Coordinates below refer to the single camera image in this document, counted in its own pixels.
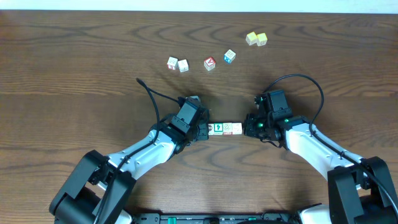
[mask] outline table surface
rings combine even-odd
[[[211,121],[242,122],[253,97],[290,73],[316,79],[315,124],[343,147],[384,159],[398,186],[398,16],[183,12],[0,12],[0,220],[51,223],[49,203],[81,157],[123,150],[155,123],[135,79],[199,95]],[[266,32],[266,46],[247,33]],[[232,49],[231,65],[223,54]],[[168,70],[169,56],[189,71]],[[216,60],[208,72],[203,60]],[[295,114],[320,102],[308,80],[277,84]],[[160,115],[178,111],[156,97]],[[254,213],[328,203],[301,157],[245,136],[211,136],[141,177],[131,212]]]

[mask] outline white wall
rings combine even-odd
[[[0,9],[398,14],[398,0],[0,0]]]

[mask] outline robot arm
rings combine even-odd
[[[179,113],[172,117],[169,124],[164,121],[160,123],[159,135],[153,144],[141,149],[154,139],[156,124],[143,140],[123,151],[108,156],[102,156],[95,150],[87,153],[50,204],[50,213],[55,216],[55,222],[92,224],[98,213],[100,198],[85,184],[89,182],[106,190],[124,156],[134,152],[118,171],[98,222],[130,224],[132,218],[123,210],[123,206],[136,180],[157,164],[180,153],[191,142],[207,140],[207,111],[199,98],[188,97],[183,100]]]
[[[397,223],[390,200],[360,167],[365,165],[397,203],[394,184],[383,160],[378,157],[364,159],[349,152],[313,125],[312,129],[325,144],[322,143],[311,134],[305,117],[293,116],[282,90],[265,92],[256,96],[254,102],[259,113],[246,116],[244,134],[263,142],[279,141],[280,147],[304,158],[328,181],[329,206],[317,205],[299,212],[303,224]],[[371,189],[370,196],[359,197],[357,190],[360,188]]]

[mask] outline wooden block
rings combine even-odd
[[[251,32],[250,34],[248,34],[246,36],[246,42],[249,45],[253,45],[253,44],[257,43],[257,35],[256,35],[256,33],[255,32]]]
[[[176,70],[177,69],[177,58],[169,57],[169,61],[167,62],[167,68],[171,70]]]
[[[214,124],[208,124],[209,125],[209,135],[214,135]]]
[[[236,53],[233,52],[231,49],[229,49],[225,54],[224,54],[224,61],[226,63],[232,63],[232,61],[235,59]]]
[[[257,35],[257,46],[263,46],[267,43],[267,36],[266,33],[258,34]]]
[[[222,123],[214,124],[214,135],[223,135],[223,124]]]
[[[213,57],[209,57],[205,60],[205,68],[210,71],[211,69],[216,67],[216,61]]]
[[[223,123],[223,134],[232,134],[232,123]]]
[[[188,71],[189,67],[188,67],[187,59],[178,61],[178,67],[179,67],[179,69],[180,69],[180,72],[186,72],[186,71]]]
[[[242,123],[232,124],[232,134],[242,134]]]

